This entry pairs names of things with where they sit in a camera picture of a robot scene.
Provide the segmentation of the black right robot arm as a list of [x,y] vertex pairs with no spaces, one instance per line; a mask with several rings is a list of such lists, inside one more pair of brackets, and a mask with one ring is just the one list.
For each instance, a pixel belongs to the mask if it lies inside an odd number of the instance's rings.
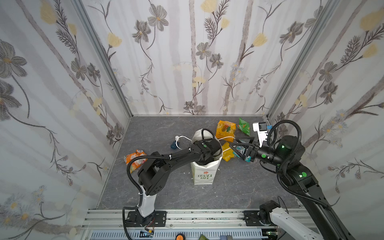
[[[296,136],[283,136],[276,140],[278,128],[283,124],[293,126]],[[262,145],[235,140],[231,149],[243,159],[259,160],[276,167],[274,174],[281,187],[297,197],[303,204],[324,240],[352,240],[341,219],[326,199],[318,180],[311,170],[301,163],[305,147],[301,143],[302,130],[291,120],[277,122]]]

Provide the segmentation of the white paper bag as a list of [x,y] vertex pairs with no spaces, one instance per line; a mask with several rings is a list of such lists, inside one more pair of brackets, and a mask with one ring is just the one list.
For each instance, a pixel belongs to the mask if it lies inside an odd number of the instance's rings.
[[[193,137],[190,139],[185,136],[179,136],[178,140],[178,146],[181,148],[179,145],[179,141],[181,138],[189,140],[191,143],[195,141],[200,141],[200,140],[206,140],[206,139],[217,139],[213,133],[209,133],[208,131],[204,131],[202,133],[203,129],[200,129],[196,131],[193,135]],[[191,163],[191,168],[192,168],[192,175],[193,175],[193,180],[194,180],[194,185],[212,185],[216,176],[216,173],[219,169],[219,165],[221,163],[222,157],[218,161],[209,163],[207,165],[200,165],[197,162],[192,162]]]

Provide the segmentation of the yellow mango gummy bag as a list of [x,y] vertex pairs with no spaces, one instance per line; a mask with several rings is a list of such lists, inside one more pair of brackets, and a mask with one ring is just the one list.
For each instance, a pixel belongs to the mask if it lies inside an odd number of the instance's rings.
[[219,121],[216,138],[232,143],[235,139],[236,124],[229,121]]

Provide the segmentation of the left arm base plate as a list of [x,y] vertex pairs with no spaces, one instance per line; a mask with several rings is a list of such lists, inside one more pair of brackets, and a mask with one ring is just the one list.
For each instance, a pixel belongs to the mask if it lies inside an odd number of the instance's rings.
[[167,220],[166,211],[154,211],[147,217],[140,215],[139,211],[130,211],[124,218],[126,227],[139,228],[139,227],[165,227]]

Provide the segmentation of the large yellow snack bag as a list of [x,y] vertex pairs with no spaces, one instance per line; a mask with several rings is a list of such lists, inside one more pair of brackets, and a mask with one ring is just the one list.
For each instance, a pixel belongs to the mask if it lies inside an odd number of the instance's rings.
[[223,156],[222,159],[226,162],[229,162],[231,159],[235,157],[233,149],[230,148],[230,143],[225,142],[222,145],[222,150],[223,150]]

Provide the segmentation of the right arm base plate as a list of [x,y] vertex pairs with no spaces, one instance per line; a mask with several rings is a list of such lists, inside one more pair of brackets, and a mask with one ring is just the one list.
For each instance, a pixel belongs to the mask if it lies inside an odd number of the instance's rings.
[[271,221],[266,211],[244,211],[243,221],[247,227],[269,226]]

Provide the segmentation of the red green snack bag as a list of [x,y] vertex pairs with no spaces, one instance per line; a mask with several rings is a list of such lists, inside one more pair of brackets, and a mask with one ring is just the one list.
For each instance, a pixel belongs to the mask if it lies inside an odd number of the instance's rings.
[[248,155],[247,153],[241,153],[240,158],[243,161],[248,162],[248,163],[250,163],[252,161],[252,157],[250,155]]

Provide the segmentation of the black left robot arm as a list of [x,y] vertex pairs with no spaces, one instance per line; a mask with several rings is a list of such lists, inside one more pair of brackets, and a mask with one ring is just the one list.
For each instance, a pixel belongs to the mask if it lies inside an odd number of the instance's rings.
[[[187,149],[180,150],[173,154],[161,155],[154,152],[151,155],[138,156],[127,164],[127,176],[131,183],[138,189],[140,200],[134,207],[123,207],[123,229],[128,240],[131,239],[128,233],[125,211],[133,210],[136,214],[139,226],[151,225],[155,217],[155,202],[157,194],[165,187],[170,174],[190,163],[197,163],[205,166],[219,161],[223,156],[222,145],[215,137],[215,134],[208,129],[201,129],[195,132]],[[141,166],[136,181],[130,172],[131,166],[138,160],[147,161]]]

